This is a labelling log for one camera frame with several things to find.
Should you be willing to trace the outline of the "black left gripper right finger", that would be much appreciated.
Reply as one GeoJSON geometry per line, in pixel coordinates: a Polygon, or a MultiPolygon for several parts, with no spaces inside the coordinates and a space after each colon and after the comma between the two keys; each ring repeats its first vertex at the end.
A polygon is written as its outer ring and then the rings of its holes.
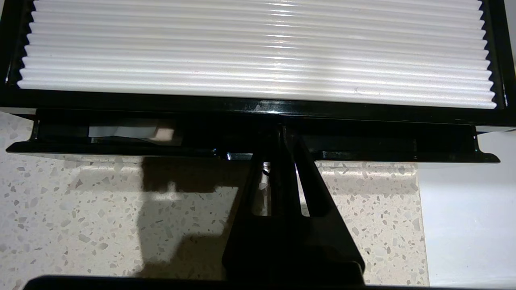
{"type": "Polygon", "coordinates": [[[302,137],[281,127],[281,205],[289,258],[308,283],[363,283],[364,260],[302,137]]]}

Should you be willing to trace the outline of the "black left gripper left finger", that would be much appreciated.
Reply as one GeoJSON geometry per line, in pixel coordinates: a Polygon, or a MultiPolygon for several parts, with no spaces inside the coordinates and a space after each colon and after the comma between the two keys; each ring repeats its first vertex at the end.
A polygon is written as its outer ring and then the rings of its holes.
{"type": "Polygon", "coordinates": [[[253,152],[249,173],[223,253],[229,280],[268,278],[278,265],[286,244],[287,148],[285,127],[276,126],[253,152]],[[253,213],[254,199],[269,162],[270,215],[253,213]]]}

